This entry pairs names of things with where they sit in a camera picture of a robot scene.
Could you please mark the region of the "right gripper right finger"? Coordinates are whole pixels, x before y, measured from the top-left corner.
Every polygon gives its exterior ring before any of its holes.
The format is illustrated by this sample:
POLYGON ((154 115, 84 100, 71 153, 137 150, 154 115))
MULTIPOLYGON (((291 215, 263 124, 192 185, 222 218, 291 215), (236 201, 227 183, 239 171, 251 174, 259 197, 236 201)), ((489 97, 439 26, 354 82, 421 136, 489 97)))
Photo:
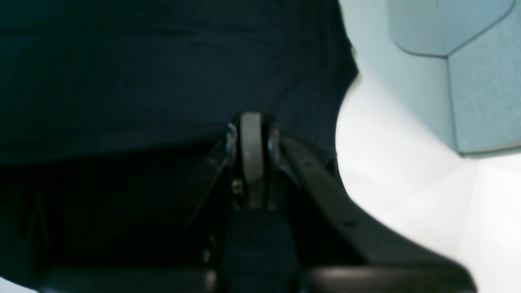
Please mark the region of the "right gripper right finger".
POLYGON ((297 293, 475 293, 467 269, 387 228, 360 208, 300 140, 267 124, 272 174, 286 197, 302 268, 297 293))

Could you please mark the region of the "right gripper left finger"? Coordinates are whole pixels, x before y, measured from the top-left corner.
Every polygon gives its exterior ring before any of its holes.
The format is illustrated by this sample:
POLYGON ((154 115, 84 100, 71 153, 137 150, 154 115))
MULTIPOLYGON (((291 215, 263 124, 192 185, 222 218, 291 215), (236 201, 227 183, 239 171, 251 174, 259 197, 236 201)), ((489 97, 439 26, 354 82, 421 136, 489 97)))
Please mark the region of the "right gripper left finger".
POLYGON ((181 293, 269 291, 263 126, 260 113, 243 113, 190 173, 182 227, 201 265, 179 269, 181 293))

